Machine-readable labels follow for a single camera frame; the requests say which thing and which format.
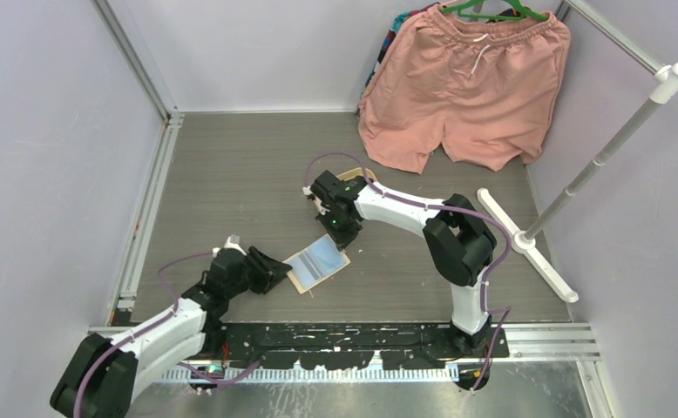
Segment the beige oval plastic tray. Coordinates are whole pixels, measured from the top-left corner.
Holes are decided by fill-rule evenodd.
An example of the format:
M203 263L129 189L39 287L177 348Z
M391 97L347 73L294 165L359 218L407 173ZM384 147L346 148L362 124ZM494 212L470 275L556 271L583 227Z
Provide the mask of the beige oval plastic tray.
M309 190L313 199L319 199L328 204L331 202L353 202L368 185L368 180L359 167L334 174L324 170L310 185Z

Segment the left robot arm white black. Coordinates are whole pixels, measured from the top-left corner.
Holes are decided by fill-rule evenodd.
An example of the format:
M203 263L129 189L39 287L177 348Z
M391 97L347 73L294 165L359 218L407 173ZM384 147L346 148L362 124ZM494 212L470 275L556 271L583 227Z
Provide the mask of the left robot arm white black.
M132 402L182 361L218 356L226 342L222 316L231 299L265 294L284 281L291 265L255 247L209 252L208 269L149 320L113 336L86 335L49 400L65 417L124 417Z

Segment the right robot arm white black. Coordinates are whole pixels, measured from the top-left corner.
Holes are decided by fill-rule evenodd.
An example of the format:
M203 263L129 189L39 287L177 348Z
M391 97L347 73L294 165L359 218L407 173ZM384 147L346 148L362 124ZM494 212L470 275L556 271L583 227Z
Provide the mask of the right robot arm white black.
M434 267L451 285L454 348L467 358L485 349L492 320L481 300L482 275L492 263L497 241L466 197L423 199L361 175L339 179L329 171L303 192L339 249L356 239L365 220L423 238Z

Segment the beige leather card holder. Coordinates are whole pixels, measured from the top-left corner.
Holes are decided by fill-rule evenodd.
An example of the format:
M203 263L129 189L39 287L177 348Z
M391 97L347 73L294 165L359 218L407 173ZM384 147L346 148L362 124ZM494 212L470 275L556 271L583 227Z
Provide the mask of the beige leather card holder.
M335 241L324 234L301 251L288 257L285 263L291 266L288 278L299 294L330 279L350 264L347 254L339 250Z

